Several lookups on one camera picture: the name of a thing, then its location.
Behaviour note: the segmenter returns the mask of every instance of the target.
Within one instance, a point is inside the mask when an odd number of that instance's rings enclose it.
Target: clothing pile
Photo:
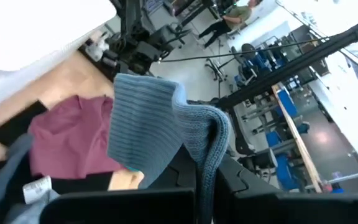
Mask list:
[[[145,189],[182,144],[197,164],[199,222],[211,223],[227,116],[188,105],[183,86],[154,77],[119,74],[114,91],[114,102],[72,96],[49,111],[37,102],[0,127],[0,142],[9,146],[7,161],[0,162],[0,223],[38,223],[59,194],[107,190],[119,170],[143,173],[139,188]],[[31,182],[45,192],[26,195]]]

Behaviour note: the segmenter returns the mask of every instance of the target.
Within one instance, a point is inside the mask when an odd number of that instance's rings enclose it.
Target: clothing tag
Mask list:
[[[49,190],[52,190],[50,176],[25,184],[23,186],[24,201],[26,204],[33,203],[44,196]]]

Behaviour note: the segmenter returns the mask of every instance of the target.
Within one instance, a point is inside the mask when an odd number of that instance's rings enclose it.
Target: pink t-shirt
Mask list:
[[[124,169],[107,156],[112,99],[72,96],[36,116],[29,127],[34,135],[30,150],[33,175],[82,179]]]

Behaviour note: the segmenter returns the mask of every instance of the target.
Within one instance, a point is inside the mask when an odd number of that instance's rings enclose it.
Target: man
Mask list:
[[[198,38],[203,38],[212,31],[214,32],[210,40],[204,45],[204,48],[210,46],[220,35],[228,33],[237,29],[241,24],[250,17],[252,9],[258,6],[263,0],[249,0],[248,6],[237,6],[232,9],[227,15],[223,16],[223,20],[215,22],[210,25]]]

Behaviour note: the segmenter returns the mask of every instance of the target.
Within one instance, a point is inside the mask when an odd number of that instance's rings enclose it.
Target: green shirt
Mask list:
[[[236,24],[230,21],[226,21],[226,24],[230,27],[231,30],[236,30],[251,16],[251,12],[252,10],[248,6],[237,6],[232,9],[228,14],[226,14],[226,16],[232,18],[239,17],[241,19],[241,22],[239,24]]]

